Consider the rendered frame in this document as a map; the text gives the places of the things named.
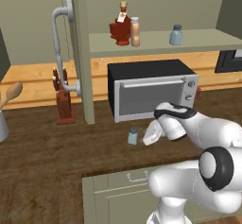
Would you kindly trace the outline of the tan shaker with silver cap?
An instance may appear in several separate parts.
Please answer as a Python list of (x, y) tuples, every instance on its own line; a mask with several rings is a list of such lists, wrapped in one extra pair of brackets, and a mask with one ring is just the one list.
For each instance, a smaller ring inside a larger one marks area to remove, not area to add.
[(132, 17), (130, 23), (131, 45), (138, 47), (140, 45), (140, 24), (138, 17)]

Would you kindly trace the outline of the black framed appliance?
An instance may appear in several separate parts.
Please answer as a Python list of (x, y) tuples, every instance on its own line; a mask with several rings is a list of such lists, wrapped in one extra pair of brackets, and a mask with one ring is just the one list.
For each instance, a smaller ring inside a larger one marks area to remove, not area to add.
[(215, 72), (242, 72), (242, 49), (220, 51)]

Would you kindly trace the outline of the wooden knife block with knives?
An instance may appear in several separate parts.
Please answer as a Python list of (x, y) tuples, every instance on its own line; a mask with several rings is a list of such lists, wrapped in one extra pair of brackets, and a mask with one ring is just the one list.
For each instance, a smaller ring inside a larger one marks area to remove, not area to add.
[(76, 122), (76, 106), (71, 102), (70, 93), (62, 87), (56, 68), (53, 68), (53, 85), (56, 91), (57, 124), (74, 124)]

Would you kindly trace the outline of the red-brown condiment bottle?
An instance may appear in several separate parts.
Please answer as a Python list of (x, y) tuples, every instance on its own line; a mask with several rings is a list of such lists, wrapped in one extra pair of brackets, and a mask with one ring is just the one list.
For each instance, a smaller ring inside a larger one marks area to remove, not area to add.
[(130, 17), (127, 15), (126, 1), (120, 2), (120, 12), (113, 24), (110, 24), (111, 38), (116, 44), (125, 46), (130, 44)]

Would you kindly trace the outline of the toaster oven glass door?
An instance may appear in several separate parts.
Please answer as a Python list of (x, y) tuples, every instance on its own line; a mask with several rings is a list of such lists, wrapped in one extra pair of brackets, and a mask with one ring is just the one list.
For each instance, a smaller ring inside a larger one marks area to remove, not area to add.
[(114, 119), (116, 122), (134, 119), (150, 118), (153, 116), (154, 109), (164, 101), (184, 104), (182, 99), (185, 83), (166, 84), (160, 86), (139, 87), (124, 89), (121, 83), (136, 84), (147, 82), (175, 81), (182, 79), (169, 80), (123, 80), (114, 83)]

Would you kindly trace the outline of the grey utensil pot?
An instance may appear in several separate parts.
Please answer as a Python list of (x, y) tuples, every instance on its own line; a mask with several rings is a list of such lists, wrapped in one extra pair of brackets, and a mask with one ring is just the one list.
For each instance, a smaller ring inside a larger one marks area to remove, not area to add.
[(9, 136), (9, 128), (2, 111), (0, 111), (0, 143)]

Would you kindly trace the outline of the wooden spoon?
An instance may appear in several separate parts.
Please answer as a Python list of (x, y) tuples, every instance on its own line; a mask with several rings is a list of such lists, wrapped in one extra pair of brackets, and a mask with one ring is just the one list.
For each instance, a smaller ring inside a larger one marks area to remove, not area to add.
[(0, 104), (0, 111), (12, 99), (16, 98), (23, 91), (23, 84), (21, 81), (12, 84), (6, 92), (6, 99)]

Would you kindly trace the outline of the olive drawer front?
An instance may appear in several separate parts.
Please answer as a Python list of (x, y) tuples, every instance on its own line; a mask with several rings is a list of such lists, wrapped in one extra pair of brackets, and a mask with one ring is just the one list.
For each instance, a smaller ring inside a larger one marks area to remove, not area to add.
[(150, 172), (155, 170), (155, 167), (139, 168), (134, 170), (111, 173), (108, 175), (108, 186), (110, 188), (118, 188), (118, 187), (132, 186), (134, 184), (139, 184), (139, 183), (146, 183), (146, 181), (132, 183), (132, 182), (129, 182), (129, 180), (127, 179), (128, 172), (143, 172), (145, 170), (149, 174)]

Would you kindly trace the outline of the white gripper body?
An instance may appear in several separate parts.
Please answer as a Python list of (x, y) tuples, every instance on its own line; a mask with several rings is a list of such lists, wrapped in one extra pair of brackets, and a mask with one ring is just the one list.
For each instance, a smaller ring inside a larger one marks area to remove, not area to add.
[(161, 137), (165, 137), (164, 130), (158, 120), (153, 120), (146, 129), (143, 137), (143, 143), (146, 146), (150, 146), (156, 143)]

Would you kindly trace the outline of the olive cabinet shelf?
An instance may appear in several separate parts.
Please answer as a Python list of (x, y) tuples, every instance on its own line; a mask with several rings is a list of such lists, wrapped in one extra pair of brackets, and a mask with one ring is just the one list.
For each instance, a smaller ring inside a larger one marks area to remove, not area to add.
[(92, 58), (108, 58), (242, 49), (242, 39), (217, 29), (184, 30), (178, 46), (169, 43), (169, 36), (169, 31), (141, 32), (140, 45), (133, 47), (117, 45), (109, 33), (90, 34), (90, 55)]

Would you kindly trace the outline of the blue-grey shaker with grey cap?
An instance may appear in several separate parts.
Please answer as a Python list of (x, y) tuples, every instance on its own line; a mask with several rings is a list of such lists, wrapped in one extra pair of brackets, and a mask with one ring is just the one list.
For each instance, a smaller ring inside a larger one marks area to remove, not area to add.
[(174, 25), (170, 33), (169, 43), (171, 45), (180, 45), (182, 43), (182, 26)]
[(129, 131), (128, 143), (136, 145), (138, 141), (138, 132), (136, 127), (131, 127)]

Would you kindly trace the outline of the dark cabinet side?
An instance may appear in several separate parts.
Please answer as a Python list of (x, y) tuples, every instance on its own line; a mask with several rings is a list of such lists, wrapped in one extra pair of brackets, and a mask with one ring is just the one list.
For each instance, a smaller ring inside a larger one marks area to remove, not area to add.
[(10, 68), (9, 54), (6, 48), (2, 30), (0, 28), (0, 82), (5, 77), (9, 68)]

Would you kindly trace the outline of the black and silver toaster oven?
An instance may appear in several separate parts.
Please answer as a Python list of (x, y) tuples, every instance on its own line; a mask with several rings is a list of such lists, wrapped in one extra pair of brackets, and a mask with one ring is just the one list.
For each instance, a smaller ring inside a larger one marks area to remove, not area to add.
[[(185, 88), (182, 91), (182, 99), (184, 104), (178, 105), (193, 107), (197, 87), (199, 84), (199, 76), (185, 65), (181, 60), (154, 60), (154, 61), (138, 61), (138, 62), (122, 62), (108, 64), (108, 98), (114, 118), (114, 83), (123, 80), (169, 80), (182, 79)], [(189, 87), (188, 82), (195, 81), (194, 87)], [(187, 95), (192, 95), (193, 99), (186, 100)]]

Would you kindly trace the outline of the olive base cabinet door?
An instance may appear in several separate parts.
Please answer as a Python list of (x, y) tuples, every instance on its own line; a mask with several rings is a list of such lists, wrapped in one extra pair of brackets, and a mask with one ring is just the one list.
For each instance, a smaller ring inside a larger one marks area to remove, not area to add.
[[(159, 199), (154, 197), (147, 184), (95, 191), (97, 224), (146, 224), (148, 217), (158, 207)], [(220, 214), (188, 200), (185, 215), (194, 224), (231, 215), (242, 215), (242, 206), (233, 214)]]

